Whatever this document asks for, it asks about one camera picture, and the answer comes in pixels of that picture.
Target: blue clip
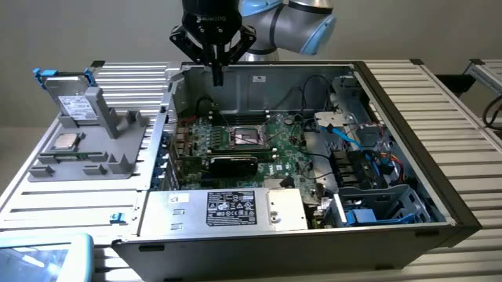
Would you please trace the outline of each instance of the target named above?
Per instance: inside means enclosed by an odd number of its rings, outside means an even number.
[[[125,214],[124,213],[113,213],[109,216],[109,224],[125,224]]]
[[[90,86],[97,87],[97,83],[96,83],[96,80],[94,80],[94,75],[92,74],[92,72],[89,71],[88,68],[85,68],[85,70],[84,70],[84,75],[86,76],[86,79],[88,79],[88,81],[90,83]]]
[[[54,75],[57,75],[57,70],[56,69],[45,69],[40,73],[40,75],[44,76],[45,78],[49,77],[49,76],[54,76]]]
[[[38,81],[41,89],[46,90],[44,81],[41,80],[41,75],[40,75],[40,69],[38,68],[33,69],[33,75],[34,75],[36,80]]]
[[[38,81],[41,89],[46,90],[44,79],[49,76],[57,75],[57,70],[54,69],[45,69],[42,72],[40,72],[40,68],[34,68],[32,70],[36,80]]]

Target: robotic arm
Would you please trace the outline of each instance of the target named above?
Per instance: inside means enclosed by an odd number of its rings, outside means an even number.
[[[244,61],[277,61],[277,48],[315,55],[333,30],[329,0],[242,0],[240,10],[238,0],[182,0],[181,26],[169,35],[189,59],[210,68],[214,86],[222,85],[221,68],[245,52]]]
[[[242,21],[256,30],[244,61],[277,61],[276,49],[316,55],[335,27],[331,0],[242,0]]]
[[[229,46],[237,31],[240,39]],[[181,26],[174,26],[169,39],[193,62],[210,67],[213,85],[221,86],[221,67],[240,59],[256,35],[250,27],[242,26],[238,0],[182,0]]]

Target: gray wall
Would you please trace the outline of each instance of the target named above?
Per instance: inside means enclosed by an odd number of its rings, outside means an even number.
[[[316,59],[421,58],[436,72],[502,58],[499,0],[333,0],[337,26]],[[56,107],[30,70],[77,71],[94,59],[176,61],[176,0],[0,1],[0,126],[45,126]],[[281,59],[304,57],[283,52]]]

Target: blue drive bracket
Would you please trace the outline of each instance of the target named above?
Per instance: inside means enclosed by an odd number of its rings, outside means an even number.
[[[94,75],[92,74],[92,72],[88,68],[84,69],[84,75],[86,76],[86,79],[88,79],[88,82],[90,83],[90,86],[97,87]]]
[[[40,84],[41,89],[44,90],[46,90],[44,78],[56,76],[56,75],[57,75],[56,69],[45,69],[44,71],[41,71],[40,68],[33,69],[33,76]]]
[[[415,222],[415,214],[409,213],[400,219],[377,220],[372,209],[353,209],[344,213],[349,226],[372,226],[409,224]]]

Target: warning label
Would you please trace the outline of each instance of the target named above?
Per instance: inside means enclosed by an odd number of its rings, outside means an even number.
[[[206,217],[209,226],[256,224],[253,191],[206,193]]]

